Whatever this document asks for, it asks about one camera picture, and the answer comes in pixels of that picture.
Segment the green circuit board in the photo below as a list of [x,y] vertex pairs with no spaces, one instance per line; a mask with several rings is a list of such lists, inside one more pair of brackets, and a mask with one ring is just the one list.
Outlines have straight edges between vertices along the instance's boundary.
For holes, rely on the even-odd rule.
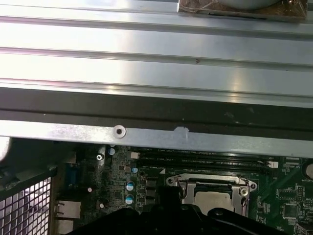
[[166,178],[183,173],[240,176],[256,182],[248,217],[290,235],[301,234],[298,223],[313,223],[313,180],[304,173],[310,159],[105,146],[99,161],[98,149],[86,147],[74,164],[77,177],[70,186],[93,187],[82,200],[77,226],[124,207],[141,211],[153,202],[147,180],[154,180],[153,187],[163,186]]

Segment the metal bracket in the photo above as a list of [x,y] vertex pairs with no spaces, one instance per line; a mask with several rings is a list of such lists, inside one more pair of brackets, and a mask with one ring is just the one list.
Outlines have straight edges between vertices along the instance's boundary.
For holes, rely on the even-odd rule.
[[184,204],[195,204],[196,187],[198,186],[228,186],[231,188],[231,206],[233,210],[247,216],[250,192],[257,189],[257,184],[237,176],[181,174],[166,179],[166,184],[181,188],[181,198]]

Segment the aluminum rail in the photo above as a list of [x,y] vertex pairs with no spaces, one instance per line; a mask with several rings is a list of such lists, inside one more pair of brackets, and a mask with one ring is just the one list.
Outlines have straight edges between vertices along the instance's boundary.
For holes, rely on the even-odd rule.
[[0,4],[2,87],[313,107],[311,11],[292,24],[169,2]]

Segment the motherboard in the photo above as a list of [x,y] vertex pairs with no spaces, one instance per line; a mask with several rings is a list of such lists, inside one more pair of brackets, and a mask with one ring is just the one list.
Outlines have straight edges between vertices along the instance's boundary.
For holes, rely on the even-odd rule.
[[159,186],[176,186],[204,214],[222,207],[290,235],[313,232],[310,159],[84,145],[66,164],[66,190],[83,195],[76,227],[120,208],[148,210]]

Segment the metal mesh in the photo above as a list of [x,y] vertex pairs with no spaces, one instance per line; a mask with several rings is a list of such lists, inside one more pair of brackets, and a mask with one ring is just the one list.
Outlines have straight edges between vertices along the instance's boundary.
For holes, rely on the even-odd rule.
[[0,235],[47,235],[48,178],[0,202]]

